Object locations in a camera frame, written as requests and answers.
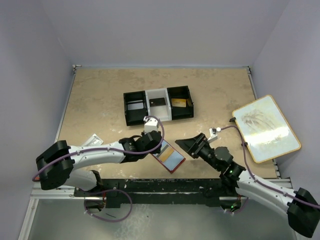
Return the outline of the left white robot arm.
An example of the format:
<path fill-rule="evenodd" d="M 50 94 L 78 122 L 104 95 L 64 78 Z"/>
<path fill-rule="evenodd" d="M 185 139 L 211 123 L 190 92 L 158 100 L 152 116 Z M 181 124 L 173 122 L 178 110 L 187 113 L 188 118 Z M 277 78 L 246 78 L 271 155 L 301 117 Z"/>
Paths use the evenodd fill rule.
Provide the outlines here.
<path fill-rule="evenodd" d="M 159 153 L 163 140 L 164 133 L 157 130 L 92 147 L 71 146 L 66 140 L 59 140 L 36 158 L 37 173 L 32 181 L 39 182 L 42 190 L 69 185 L 98 196 L 103 191 L 98 174 L 94 171 L 77 174 L 77 170 L 100 164 L 137 162 L 148 154 Z"/>

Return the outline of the red leather card holder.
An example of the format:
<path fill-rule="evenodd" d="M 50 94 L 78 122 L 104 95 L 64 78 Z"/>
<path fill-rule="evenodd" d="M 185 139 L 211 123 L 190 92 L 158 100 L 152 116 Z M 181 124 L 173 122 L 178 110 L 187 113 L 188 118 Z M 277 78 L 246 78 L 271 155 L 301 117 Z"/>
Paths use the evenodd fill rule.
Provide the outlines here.
<path fill-rule="evenodd" d="M 162 162 L 158 159 L 158 156 L 167 148 L 174 149 L 174 152 L 165 162 Z M 152 156 L 171 174 L 173 174 L 177 170 L 177 168 L 186 160 L 186 158 L 181 153 L 179 153 L 171 144 L 169 144 L 165 140 L 163 140 L 163 142 L 161 143 L 160 152 L 152 154 Z"/>

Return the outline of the black white three-compartment tray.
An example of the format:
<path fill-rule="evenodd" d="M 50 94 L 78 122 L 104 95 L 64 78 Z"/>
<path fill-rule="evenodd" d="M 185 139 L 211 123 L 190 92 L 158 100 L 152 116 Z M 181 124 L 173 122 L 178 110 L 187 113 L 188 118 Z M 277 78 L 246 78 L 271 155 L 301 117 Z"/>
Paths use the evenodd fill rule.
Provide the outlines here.
<path fill-rule="evenodd" d="M 126 92 L 123 101 L 127 126 L 142 125 L 146 116 L 155 116 L 162 122 L 194 117 L 194 104 L 187 85 Z"/>

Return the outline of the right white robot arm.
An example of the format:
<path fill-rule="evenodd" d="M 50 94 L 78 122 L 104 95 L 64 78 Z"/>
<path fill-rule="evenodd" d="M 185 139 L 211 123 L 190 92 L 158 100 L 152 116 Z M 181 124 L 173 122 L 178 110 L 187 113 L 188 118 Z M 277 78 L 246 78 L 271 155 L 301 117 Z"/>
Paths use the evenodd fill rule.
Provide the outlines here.
<path fill-rule="evenodd" d="M 220 173 L 226 195 L 248 197 L 283 215 L 298 234 L 313 237 L 320 222 L 320 205 L 308 190 L 283 187 L 253 174 L 233 160 L 227 147 L 212 148 L 203 133 L 175 143 L 189 156 L 201 158 Z"/>

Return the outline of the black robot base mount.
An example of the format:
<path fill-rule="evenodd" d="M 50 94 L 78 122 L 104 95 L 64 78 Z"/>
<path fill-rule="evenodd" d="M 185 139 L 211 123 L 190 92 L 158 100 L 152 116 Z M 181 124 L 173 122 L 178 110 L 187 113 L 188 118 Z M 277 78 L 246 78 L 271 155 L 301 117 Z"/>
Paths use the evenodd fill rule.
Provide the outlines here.
<path fill-rule="evenodd" d="M 219 178 L 99 178 L 93 185 L 78 184 L 74 195 L 90 208 L 120 208 L 124 204 L 205 205 L 239 207 L 245 197 Z"/>

